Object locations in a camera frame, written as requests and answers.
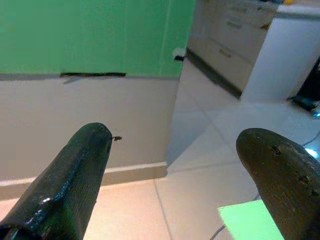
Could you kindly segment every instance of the countertop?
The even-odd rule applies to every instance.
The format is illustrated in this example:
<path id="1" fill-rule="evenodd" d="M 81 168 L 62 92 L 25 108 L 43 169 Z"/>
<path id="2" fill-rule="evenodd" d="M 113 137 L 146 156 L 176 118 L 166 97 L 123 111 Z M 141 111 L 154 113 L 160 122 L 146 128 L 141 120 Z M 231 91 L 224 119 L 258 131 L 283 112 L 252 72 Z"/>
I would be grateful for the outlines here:
<path id="1" fill-rule="evenodd" d="M 293 0 L 294 4 L 284 5 L 276 4 L 271 1 L 263 2 L 259 0 L 226 0 L 229 2 L 242 2 L 257 7 L 270 9 L 277 12 L 279 16 L 296 16 L 306 18 L 320 18 L 320 1 L 319 0 Z"/>
<path id="2" fill-rule="evenodd" d="M 279 5 L 279 14 L 295 15 L 299 17 L 320 18 L 320 2 L 298 1 L 292 5 Z"/>

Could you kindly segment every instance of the green wall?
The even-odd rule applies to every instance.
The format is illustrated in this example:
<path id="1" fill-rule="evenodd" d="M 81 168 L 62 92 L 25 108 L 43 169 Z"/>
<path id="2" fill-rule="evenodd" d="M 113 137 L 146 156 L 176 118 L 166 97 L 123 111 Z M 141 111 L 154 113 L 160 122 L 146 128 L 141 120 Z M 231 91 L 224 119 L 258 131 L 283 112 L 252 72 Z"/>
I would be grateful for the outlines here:
<path id="1" fill-rule="evenodd" d="M 0 73 L 178 77 L 195 0 L 0 0 Z"/>

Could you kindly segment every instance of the tiled floor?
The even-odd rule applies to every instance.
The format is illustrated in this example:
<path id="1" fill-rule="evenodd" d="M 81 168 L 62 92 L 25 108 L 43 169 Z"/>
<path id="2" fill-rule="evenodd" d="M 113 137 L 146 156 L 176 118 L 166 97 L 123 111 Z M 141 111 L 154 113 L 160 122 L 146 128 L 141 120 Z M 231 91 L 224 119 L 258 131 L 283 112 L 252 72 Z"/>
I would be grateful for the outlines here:
<path id="1" fill-rule="evenodd" d="M 303 144 L 320 120 L 283 102 L 239 102 L 186 60 L 171 127 L 167 177 L 102 187 L 86 240 L 209 240 L 222 225 L 218 207 L 257 194 L 236 154 L 239 133 L 266 128 Z M 0 219 L 15 201 L 0 202 Z M 226 229 L 216 238 L 228 239 Z"/>

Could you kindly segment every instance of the white lower wall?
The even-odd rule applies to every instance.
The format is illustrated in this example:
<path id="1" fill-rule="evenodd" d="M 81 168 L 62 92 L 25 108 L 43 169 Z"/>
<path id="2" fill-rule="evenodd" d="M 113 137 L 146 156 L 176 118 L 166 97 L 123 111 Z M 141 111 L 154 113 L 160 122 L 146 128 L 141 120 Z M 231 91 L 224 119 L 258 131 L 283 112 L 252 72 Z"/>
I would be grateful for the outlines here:
<path id="1" fill-rule="evenodd" d="M 39 175 L 83 125 L 105 124 L 107 168 L 165 161 L 178 79 L 0 81 L 0 181 Z"/>

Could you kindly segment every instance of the painted wall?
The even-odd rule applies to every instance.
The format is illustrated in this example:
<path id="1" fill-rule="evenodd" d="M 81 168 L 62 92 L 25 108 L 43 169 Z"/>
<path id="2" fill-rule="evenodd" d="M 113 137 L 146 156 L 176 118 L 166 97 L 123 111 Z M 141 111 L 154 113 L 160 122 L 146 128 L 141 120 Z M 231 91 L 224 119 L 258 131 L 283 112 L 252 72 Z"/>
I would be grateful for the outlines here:
<path id="1" fill-rule="evenodd" d="M 195 0 L 2 0 L 0 73 L 178 77 Z"/>
<path id="2" fill-rule="evenodd" d="M 37 176 L 90 122 L 114 136 L 107 168 L 165 162 L 177 78 L 0 81 L 0 181 Z"/>

